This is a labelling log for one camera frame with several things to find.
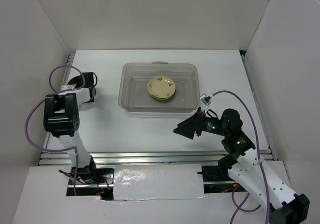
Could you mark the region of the green plate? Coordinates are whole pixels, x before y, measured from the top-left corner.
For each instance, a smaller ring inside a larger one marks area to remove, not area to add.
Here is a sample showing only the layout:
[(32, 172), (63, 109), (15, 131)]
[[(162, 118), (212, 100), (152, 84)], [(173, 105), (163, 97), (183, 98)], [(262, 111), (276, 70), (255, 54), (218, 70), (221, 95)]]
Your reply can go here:
[(152, 95), (152, 98), (157, 100), (157, 101), (169, 101), (169, 100), (171, 100), (173, 98), (173, 96), (166, 97), (166, 98), (159, 98), (159, 97), (156, 97), (156, 96)]

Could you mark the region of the cream plate with calligraphy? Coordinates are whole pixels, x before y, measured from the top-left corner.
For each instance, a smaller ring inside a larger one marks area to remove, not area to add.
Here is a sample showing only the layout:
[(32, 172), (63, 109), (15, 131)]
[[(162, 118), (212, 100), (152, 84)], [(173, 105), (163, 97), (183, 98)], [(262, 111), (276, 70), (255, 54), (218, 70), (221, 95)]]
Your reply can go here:
[(175, 94), (176, 84), (169, 77), (156, 76), (149, 81), (147, 89), (150, 95), (166, 98)]

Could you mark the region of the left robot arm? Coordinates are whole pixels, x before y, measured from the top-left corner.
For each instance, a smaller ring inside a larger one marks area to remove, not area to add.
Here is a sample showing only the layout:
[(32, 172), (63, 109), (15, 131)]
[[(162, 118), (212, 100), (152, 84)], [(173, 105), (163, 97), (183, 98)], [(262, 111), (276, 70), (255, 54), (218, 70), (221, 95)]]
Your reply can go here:
[(99, 172), (93, 157), (85, 149), (80, 138), (79, 106), (94, 102), (96, 95), (97, 75), (85, 72), (72, 78), (64, 85), (59, 94), (47, 95), (44, 99), (44, 129), (56, 137), (71, 160), (70, 176), (84, 184), (97, 181)]

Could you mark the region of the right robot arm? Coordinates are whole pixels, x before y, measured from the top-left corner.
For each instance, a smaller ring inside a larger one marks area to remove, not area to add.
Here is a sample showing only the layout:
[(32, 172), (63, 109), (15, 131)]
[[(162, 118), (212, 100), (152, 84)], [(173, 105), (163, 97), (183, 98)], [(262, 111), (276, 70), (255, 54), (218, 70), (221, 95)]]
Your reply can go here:
[(257, 149), (242, 131), (243, 122), (234, 109), (226, 109), (221, 118), (205, 116), (198, 109), (179, 123), (174, 133), (193, 139), (202, 132), (223, 137), (227, 155), (218, 161), (218, 175), (223, 180), (239, 183), (265, 210), (270, 224), (300, 224), (308, 215), (310, 201), (297, 194), (258, 158)]

